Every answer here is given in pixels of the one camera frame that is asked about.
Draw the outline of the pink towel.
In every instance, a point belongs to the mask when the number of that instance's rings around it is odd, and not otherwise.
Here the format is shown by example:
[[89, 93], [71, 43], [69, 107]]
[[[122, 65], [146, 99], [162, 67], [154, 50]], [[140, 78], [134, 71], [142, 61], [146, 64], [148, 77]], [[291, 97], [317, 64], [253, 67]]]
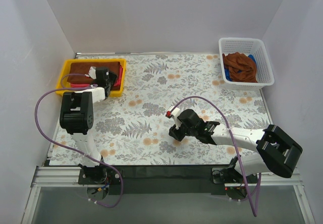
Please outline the pink towel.
[[[110, 69], [113, 71], [115, 74], [118, 75], [118, 79], [116, 81], [117, 84], [121, 84], [122, 80], [122, 73], [123, 73], [123, 67], [122, 66], [117, 66], [117, 67], [112, 67]], [[93, 83], [93, 79], [86, 77], [84, 74], [87, 74], [89, 69], [84, 69], [84, 70], [74, 70], [72, 69], [70, 74], [78, 72], [81, 75], [70, 75], [67, 79], [67, 82], [70, 83], [72, 87], [85, 87]]]

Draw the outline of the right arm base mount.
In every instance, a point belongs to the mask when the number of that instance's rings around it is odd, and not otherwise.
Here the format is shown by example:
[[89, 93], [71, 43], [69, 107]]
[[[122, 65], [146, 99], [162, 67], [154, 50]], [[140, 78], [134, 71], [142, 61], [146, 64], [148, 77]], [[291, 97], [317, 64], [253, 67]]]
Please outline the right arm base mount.
[[220, 169], [212, 168], [211, 169], [212, 180], [215, 184], [243, 184], [243, 176], [237, 172], [234, 168]]

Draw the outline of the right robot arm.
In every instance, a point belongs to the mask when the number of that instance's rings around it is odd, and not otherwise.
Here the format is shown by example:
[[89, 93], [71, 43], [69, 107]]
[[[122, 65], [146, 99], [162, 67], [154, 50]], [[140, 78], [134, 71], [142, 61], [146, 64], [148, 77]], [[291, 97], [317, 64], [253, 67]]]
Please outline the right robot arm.
[[235, 156], [229, 164], [228, 172], [235, 176], [272, 172], [290, 178], [302, 154], [302, 147], [276, 125], [262, 129], [228, 128], [219, 122], [204, 121], [192, 109], [181, 111], [170, 109], [166, 117], [175, 124], [169, 135], [177, 141], [184, 137], [194, 137], [204, 144], [233, 146], [253, 153], [248, 156]]

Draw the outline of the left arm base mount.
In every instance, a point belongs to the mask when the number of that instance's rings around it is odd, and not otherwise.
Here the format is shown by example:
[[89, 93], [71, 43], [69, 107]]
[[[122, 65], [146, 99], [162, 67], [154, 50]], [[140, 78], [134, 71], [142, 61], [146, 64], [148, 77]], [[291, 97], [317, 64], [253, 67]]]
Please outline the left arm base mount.
[[112, 169], [103, 167], [84, 167], [80, 170], [79, 185], [119, 185], [121, 183], [120, 174]]

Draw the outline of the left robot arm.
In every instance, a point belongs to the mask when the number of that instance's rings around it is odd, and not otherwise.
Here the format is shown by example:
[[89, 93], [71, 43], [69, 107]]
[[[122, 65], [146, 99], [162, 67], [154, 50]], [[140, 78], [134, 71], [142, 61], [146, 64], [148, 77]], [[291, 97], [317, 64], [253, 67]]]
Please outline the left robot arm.
[[108, 98], [117, 75], [107, 67], [90, 67], [87, 77], [89, 86], [68, 89], [63, 94], [60, 127], [75, 141], [76, 149], [82, 152], [81, 167], [96, 167], [101, 154], [95, 145], [92, 127], [94, 125], [94, 104]]

